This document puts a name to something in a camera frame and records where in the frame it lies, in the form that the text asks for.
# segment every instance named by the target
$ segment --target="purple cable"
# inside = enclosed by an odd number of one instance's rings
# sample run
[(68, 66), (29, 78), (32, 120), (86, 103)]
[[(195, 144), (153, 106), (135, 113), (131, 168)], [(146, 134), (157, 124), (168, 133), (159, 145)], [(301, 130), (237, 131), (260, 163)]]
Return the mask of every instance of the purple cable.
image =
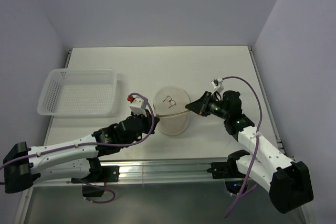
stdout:
[[(146, 97), (140, 95), (139, 93), (131, 93), (130, 95), (137, 95), (141, 99), (143, 99), (144, 102), (146, 103), (146, 105), (148, 106), (148, 109), (149, 109), (150, 114), (151, 114), (151, 120), (152, 120), (151, 128), (148, 131), (148, 134), (142, 140), (134, 142), (134, 143), (131, 143), (131, 144), (106, 144), (106, 143), (91, 142), (91, 143), (81, 143), (81, 144), (78, 144), (78, 146), (100, 145), (100, 146), (106, 146), (106, 147), (129, 147), (129, 146), (140, 144), (143, 141), (145, 141), (152, 134), (152, 132), (154, 130), (154, 123), (155, 123), (155, 121), (154, 121), (155, 120), (155, 118), (154, 118), (154, 111), (153, 111), (153, 109), (152, 109), (152, 107), (151, 107), (151, 105), (148, 102), (148, 99)], [(41, 155), (45, 155), (45, 154), (49, 154), (49, 153), (53, 153), (53, 152), (59, 152), (59, 151), (63, 151), (63, 150), (66, 150), (66, 149), (71, 149), (71, 148), (76, 148), (75, 144), (64, 146), (64, 147), (60, 147), (60, 148), (56, 148), (56, 149), (53, 149), (53, 150), (44, 151), (44, 152), (41, 152)], [(26, 159), (26, 158), (31, 158), (31, 157), (37, 157), (37, 153), (26, 155), (26, 156), (22, 156), (22, 157), (18, 157), (18, 158), (15, 158), (15, 159), (11, 160), (11, 161), (8, 161), (7, 163), (5, 163), (2, 166), (0, 166), (0, 170), (2, 170), (6, 166), (8, 166), (8, 165), (10, 165), (10, 164), (12, 164), (14, 162), (17, 162), (17, 161), (20, 161), (20, 160), (23, 160), (23, 159)], [(80, 180), (82, 183), (88, 185), (88, 186), (91, 186), (91, 187), (94, 187), (94, 188), (98, 188), (98, 189), (105, 189), (106, 191), (110, 191), (113, 194), (113, 198), (111, 198), (111, 199), (109, 199), (107, 201), (95, 201), (95, 200), (87, 199), (90, 202), (98, 203), (98, 204), (109, 203), (109, 202), (113, 201), (114, 198), (116, 197), (116, 194), (114, 193), (114, 191), (112, 191), (110, 189), (106, 189), (104, 187), (95, 186), (95, 185), (92, 185), (90, 183), (86, 183), (85, 181), (83, 181), (82, 179), (79, 179), (79, 178), (77, 178), (77, 179)]]
[[(246, 80), (244, 80), (243, 78), (241, 77), (237, 77), (237, 76), (228, 76), (228, 77), (224, 77), (223, 78), (223, 81), (224, 80), (227, 80), (227, 79), (238, 79), (240, 81), (243, 81), (244, 83), (246, 83), (249, 88), (251, 89), (252, 93), (254, 94), (256, 100), (257, 100), (257, 103), (258, 103), (258, 107), (259, 107), (259, 113), (260, 113), (260, 118), (259, 118), (259, 122), (258, 122), (258, 125), (257, 125), (257, 129), (256, 131), (258, 132), (259, 129), (260, 129), (260, 126), (261, 126), (261, 122), (263, 120), (263, 117), (262, 117), (262, 109), (261, 109), (261, 104), (260, 104), (260, 100), (259, 100), (259, 97), (256, 93), (256, 91), (254, 90), (254, 88), (251, 86), (250, 83), (248, 83)], [(244, 178), (244, 181), (243, 181), (243, 184), (241, 185), (242, 187), (240, 188), (239, 190), (239, 193), (238, 193), (238, 197), (235, 198), (235, 200), (233, 201), (233, 203), (227, 208), (227, 210), (225, 211), (225, 215), (224, 215), (224, 218), (227, 218), (230, 213), (232, 212), (232, 210), (235, 208), (235, 206), (237, 205), (239, 199), (241, 199), (242, 197), (244, 197), (245, 195), (249, 194), (251, 191), (253, 191), (254, 189), (257, 188), (257, 185), (253, 186), (250, 190), (248, 190), (247, 192), (245, 192), (243, 194), (243, 190), (246, 186), (246, 183), (247, 183), (247, 179), (251, 173), (251, 170), (252, 170), (252, 166), (253, 166), (253, 163), (257, 157), (257, 152), (258, 152), (258, 147), (259, 147), (259, 135), (257, 134), (257, 137), (256, 137), (256, 148), (254, 150), (254, 153), (253, 153), (253, 156), (252, 156), (252, 159), (251, 159), (251, 163), (250, 165), (248, 166), (248, 169), (247, 169), (247, 172), (246, 172), (246, 175), (245, 175), (245, 178)]]

